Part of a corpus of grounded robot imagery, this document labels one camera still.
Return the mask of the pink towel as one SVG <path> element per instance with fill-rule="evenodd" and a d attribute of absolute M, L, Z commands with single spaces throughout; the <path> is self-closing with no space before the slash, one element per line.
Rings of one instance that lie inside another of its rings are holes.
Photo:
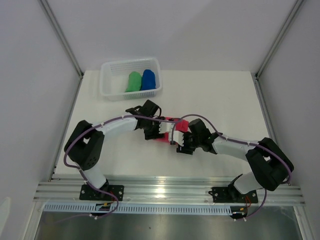
<path fill-rule="evenodd" d="M 187 120 L 181 120 L 180 122 L 176 123 L 172 129 L 173 131 L 179 131 L 182 133 L 187 133 L 189 128 L 189 122 Z M 163 142 L 163 143 L 169 143 L 169 132 L 164 133 L 163 139 L 156 139 L 156 141 Z"/>

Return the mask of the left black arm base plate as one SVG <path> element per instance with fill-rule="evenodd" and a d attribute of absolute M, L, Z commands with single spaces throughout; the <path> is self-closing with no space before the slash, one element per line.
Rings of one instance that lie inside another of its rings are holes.
<path fill-rule="evenodd" d="M 115 197 L 123 200 L 125 187 L 123 185 L 104 185 L 101 191 L 95 190 L 87 184 L 81 186 L 79 199 L 82 201 L 115 201 Z"/>

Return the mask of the green towel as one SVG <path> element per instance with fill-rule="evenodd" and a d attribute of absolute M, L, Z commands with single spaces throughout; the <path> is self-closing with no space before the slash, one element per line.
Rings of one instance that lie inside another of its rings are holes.
<path fill-rule="evenodd" d="M 128 77 L 128 84 L 125 90 L 126 93 L 128 92 L 138 92 L 141 90 L 142 87 L 142 76 L 139 72 L 133 71 L 129 74 Z"/>

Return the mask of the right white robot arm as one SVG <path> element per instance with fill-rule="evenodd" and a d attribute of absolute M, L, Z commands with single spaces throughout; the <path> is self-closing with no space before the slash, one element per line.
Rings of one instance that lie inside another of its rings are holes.
<path fill-rule="evenodd" d="M 237 176 L 228 185 L 232 201 L 239 202 L 247 193 L 258 189 L 274 191 L 290 181 L 294 165 L 272 139 L 245 141 L 218 131 L 211 133 L 199 118 L 191 121 L 188 128 L 182 134 L 177 153 L 192 155 L 201 148 L 206 153 L 228 155 L 249 164 L 251 172 Z"/>

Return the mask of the blue towel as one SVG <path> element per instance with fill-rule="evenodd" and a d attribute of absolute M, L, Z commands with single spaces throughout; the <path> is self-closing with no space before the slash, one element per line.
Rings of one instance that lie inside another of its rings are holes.
<path fill-rule="evenodd" d="M 153 90 L 156 88 L 156 76 L 150 69 L 144 70 L 141 78 L 141 91 Z"/>

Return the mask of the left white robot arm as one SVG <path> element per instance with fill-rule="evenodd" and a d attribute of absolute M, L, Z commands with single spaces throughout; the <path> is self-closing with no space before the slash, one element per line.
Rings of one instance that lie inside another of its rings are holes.
<path fill-rule="evenodd" d="M 105 199 L 109 193 L 108 180 L 98 167 L 105 140 L 139 129 L 144 130 L 145 135 L 158 131 L 165 118 L 156 113 L 162 113 L 161 107 L 146 100 L 143 105 L 127 109 L 124 115 L 100 124 L 78 122 L 64 146 L 64 165 L 79 171 L 92 186 L 90 192 L 97 200 Z"/>

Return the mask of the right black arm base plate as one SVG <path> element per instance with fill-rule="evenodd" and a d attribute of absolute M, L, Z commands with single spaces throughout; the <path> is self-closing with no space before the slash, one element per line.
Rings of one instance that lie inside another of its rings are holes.
<path fill-rule="evenodd" d="M 258 203 L 257 191 L 253 190 L 246 194 L 239 193 L 236 189 L 231 189 L 229 187 L 216 186 L 212 187 L 208 194 L 212 196 L 214 203 Z"/>

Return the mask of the white plastic basket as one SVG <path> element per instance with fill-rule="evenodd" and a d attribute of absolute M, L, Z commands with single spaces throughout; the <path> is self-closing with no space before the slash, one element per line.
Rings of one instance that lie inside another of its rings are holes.
<path fill-rule="evenodd" d="M 143 74 L 145 70 L 154 73 L 155 88 L 126 92 L 129 75 L 132 72 Z M 110 101 L 133 100 L 156 96 L 163 88 L 161 68 L 154 57 L 109 61 L 100 68 L 99 90 Z"/>

